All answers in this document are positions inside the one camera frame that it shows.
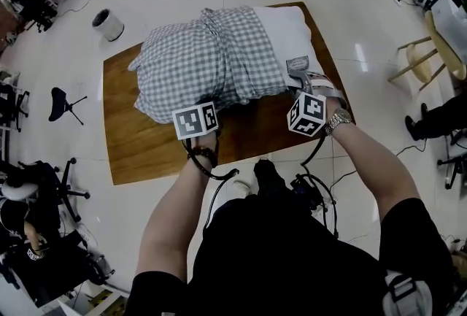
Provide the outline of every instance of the wooden table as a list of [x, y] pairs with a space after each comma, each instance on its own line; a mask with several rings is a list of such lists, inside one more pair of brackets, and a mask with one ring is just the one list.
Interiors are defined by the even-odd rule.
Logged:
[[[305, 3], [271, 7], [287, 6], [297, 6], [303, 11], [323, 71], [345, 94], [331, 54]], [[104, 61], [104, 122], [114, 185], [178, 173], [186, 162], [185, 150], [177, 140], [173, 124], [156, 123], [133, 107], [139, 89], [136, 73], [130, 72], [128, 65], [139, 54], [141, 46], [133, 46]], [[310, 141], [309, 137], [288, 130], [286, 114], [292, 103], [290, 94], [283, 93], [221, 111], [219, 119], [223, 132], [219, 163], [231, 163]]]

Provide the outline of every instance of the shoe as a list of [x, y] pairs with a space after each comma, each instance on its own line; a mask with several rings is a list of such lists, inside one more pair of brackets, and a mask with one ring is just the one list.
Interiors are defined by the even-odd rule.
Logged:
[[244, 198], [253, 194], [250, 185], [248, 185], [245, 181], [233, 181], [232, 188], [238, 194], [239, 198]]
[[418, 141], [419, 139], [421, 139], [418, 137], [417, 132], [415, 131], [415, 122], [413, 121], [413, 119], [410, 116], [406, 116], [405, 121], [406, 121], [407, 131], [409, 131], [414, 141]]
[[428, 107], [426, 105], [426, 103], [422, 103], [422, 106], [420, 107], [421, 111], [422, 111], [422, 119], [425, 119], [425, 116], [428, 112]]

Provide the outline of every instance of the black pants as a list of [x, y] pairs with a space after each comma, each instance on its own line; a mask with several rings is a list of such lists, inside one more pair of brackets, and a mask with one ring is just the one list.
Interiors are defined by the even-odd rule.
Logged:
[[415, 132], [421, 139], [447, 136], [455, 129], [467, 128], [467, 90], [440, 107], [431, 109], [415, 124]]
[[[277, 173], [274, 163], [268, 160], [261, 159], [255, 164], [255, 176], [259, 185], [259, 196], [279, 196], [283, 193], [292, 193], [290, 189], [285, 186], [285, 181]], [[241, 204], [243, 199], [232, 199], [225, 202], [213, 214], [212, 219], [218, 215], [225, 214], [225, 212], [232, 210], [236, 205]]]

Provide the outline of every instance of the wristwatch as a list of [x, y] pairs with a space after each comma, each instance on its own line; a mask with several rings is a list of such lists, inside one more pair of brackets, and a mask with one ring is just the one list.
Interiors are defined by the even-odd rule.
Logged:
[[347, 112], [345, 109], [338, 108], [335, 112], [334, 115], [331, 117], [329, 122], [325, 126], [326, 134], [328, 136], [333, 133], [333, 130], [335, 127], [337, 127], [341, 123], [351, 123], [352, 122], [352, 116], [350, 116], [350, 113]]

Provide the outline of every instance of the black cable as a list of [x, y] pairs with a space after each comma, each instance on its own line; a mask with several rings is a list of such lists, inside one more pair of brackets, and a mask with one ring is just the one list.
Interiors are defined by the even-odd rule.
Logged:
[[74, 309], [74, 306], [76, 305], [76, 301], [78, 300], [78, 295], [81, 293], [81, 288], [82, 288], [83, 284], [84, 284], [84, 282], [81, 284], [80, 289], [78, 290], [78, 294], [76, 295], [76, 298], [74, 299], [72, 309]]
[[336, 208], [336, 201], [334, 200], [334, 197], [333, 195], [331, 194], [331, 191], [329, 190], [329, 188], [326, 186], [326, 184], [321, 181], [318, 177], [316, 176], [313, 176], [312, 174], [309, 173], [309, 170], [306, 166], [303, 166], [305, 169], [306, 169], [306, 174], [304, 176], [308, 176], [309, 179], [313, 179], [314, 181], [318, 182], [323, 188], [324, 190], [326, 190], [326, 192], [329, 194], [329, 197], [331, 198], [331, 203], [333, 204], [333, 209], [334, 209], [334, 233], [333, 235], [336, 237], [336, 238], [339, 238], [339, 233], [337, 231], [337, 208]]
[[324, 199], [323, 199], [323, 223], [324, 223], [324, 227], [327, 229], [328, 222], [326, 221], [326, 205], [324, 203]]
[[[412, 146], [405, 147], [404, 149], [402, 149], [401, 151], [399, 151], [397, 154], [395, 154], [395, 156], [399, 156], [399, 155], [402, 154], [405, 150], [412, 149], [412, 148], [413, 148], [413, 149], [417, 149], [418, 151], [420, 151], [421, 153], [423, 153], [423, 152], [425, 151], [425, 149], [426, 149], [426, 142], [427, 142], [427, 140], [425, 140], [425, 143], [423, 144], [423, 149], [419, 149], [417, 146], [412, 145]], [[344, 177], [350, 176], [351, 174], [354, 174], [356, 171], [357, 171], [357, 170], [354, 170], [354, 171], [352, 171], [352, 172], [343, 174], [343, 175], [340, 176], [340, 178], [339, 178], [337, 181], [335, 181], [335, 183], [332, 184], [329, 188], [332, 189], [333, 186], [334, 186], [336, 183], [338, 183], [339, 181], [341, 181]]]
[[217, 187], [212, 199], [211, 199], [211, 204], [209, 205], [209, 211], [207, 212], [207, 219], [206, 219], [206, 222], [204, 224], [204, 228], [203, 228], [203, 231], [205, 231], [207, 229], [207, 226], [209, 224], [209, 219], [211, 217], [211, 211], [212, 211], [212, 206], [214, 205], [214, 201], [216, 199], [216, 196], [217, 194], [219, 193], [220, 189], [222, 189], [222, 187], [224, 186], [224, 184], [228, 181], [229, 179], [224, 179], [220, 185]]
[[303, 162], [300, 163], [301, 166], [307, 165], [313, 159], [313, 157], [316, 155], [316, 153], [321, 148], [321, 146], [323, 146], [323, 142], [324, 142], [325, 138], [326, 138], [326, 132], [323, 131], [323, 134], [320, 137], [320, 141], [317, 143], [317, 145], [314, 148], [312, 154], [308, 158], [306, 158]]
[[[313, 179], [311, 177], [308, 176], [308, 174], [305, 174], [303, 175], [305, 177], [308, 177], [308, 180], [311, 182], [311, 184], [316, 188], [316, 190], [319, 190], [318, 186], [316, 185], [316, 183], [314, 183]], [[328, 222], [326, 221], [326, 205], [324, 203], [324, 199], [323, 199], [323, 224], [324, 224], [324, 227], [327, 229], [328, 228]]]
[[411, 4], [410, 2], [407, 2], [407, 1], [404, 1], [404, 0], [397, 0], [397, 2], [402, 2], [404, 4], [408, 4], [409, 6], [415, 6], [415, 7], [418, 7], [417, 4]]
[[408, 147], [405, 147], [404, 149], [402, 149], [401, 151], [399, 151], [397, 154], [395, 154], [395, 156], [399, 156], [400, 154], [402, 154], [405, 150], [408, 150], [408, 149], [416, 149], [418, 151], [420, 151], [421, 153], [423, 153], [426, 149], [426, 139], [425, 139], [425, 143], [423, 144], [423, 149], [419, 149], [417, 146], [415, 145], [412, 145], [412, 146], [408, 146]]
[[186, 144], [182, 141], [182, 144], [183, 144], [183, 147], [185, 148], [185, 150], [187, 151], [188, 155], [190, 156], [190, 159], [194, 162], [195, 166], [201, 171], [203, 172], [206, 176], [214, 179], [214, 180], [217, 180], [217, 181], [222, 181], [219, 185], [219, 187], [217, 188], [217, 190], [215, 191], [212, 199], [211, 199], [211, 204], [209, 205], [209, 211], [207, 213], [207, 219], [206, 219], [206, 222], [204, 224], [204, 228], [203, 230], [206, 230], [207, 229], [207, 226], [209, 224], [209, 219], [211, 217], [211, 211], [212, 211], [212, 206], [214, 205], [214, 202], [215, 202], [215, 199], [216, 199], [216, 196], [218, 195], [220, 189], [224, 186], [224, 184], [229, 181], [232, 177], [235, 177], [236, 175], [238, 175], [240, 173], [240, 171], [236, 168], [232, 169], [229, 173], [223, 175], [223, 176], [216, 176], [215, 174], [212, 174], [211, 172], [209, 172], [207, 169], [205, 169], [203, 167], [203, 165], [201, 163], [199, 163], [198, 159], [196, 159], [196, 156], [193, 152], [193, 149], [191, 148], [191, 139], [186, 139]]
[[188, 138], [186, 140], [186, 144], [182, 141], [182, 144], [183, 144], [183, 147], [185, 148], [185, 150], [187, 151], [188, 155], [190, 156], [190, 159], [194, 162], [194, 164], [198, 167], [198, 169], [203, 172], [206, 176], [214, 179], [214, 180], [218, 180], [218, 181], [221, 181], [221, 180], [229, 180], [231, 179], [232, 177], [238, 175], [240, 173], [240, 171], [238, 169], [232, 169], [229, 173], [225, 174], [224, 176], [216, 176], [215, 174], [212, 174], [211, 172], [209, 172], [207, 169], [205, 169], [201, 163], [199, 163], [198, 159], [196, 159], [196, 156], [193, 152], [193, 150], [191, 149], [191, 140]]
[[90, 2], [90, 0], [88, 0], [85, 5], [83, 7], [81, 7], [80, 9], [68, 9], [67, 11], [65, 11], [62, 15], [57, 15], [57, 18], [61, 18], [62, 16], [64, 16], [67, 12], [80, 12], [82, 9], [84, 9], [88, 3]]
[[463, 149], [466, 149], [466, 150], [467, 150], [467, 147], [464, 147], [464, 146], [462, 146], [461, 144], [458, 144], [457, 142], [454, 143], [454, 144], [456, 144], [458, 147], [462, 147]]

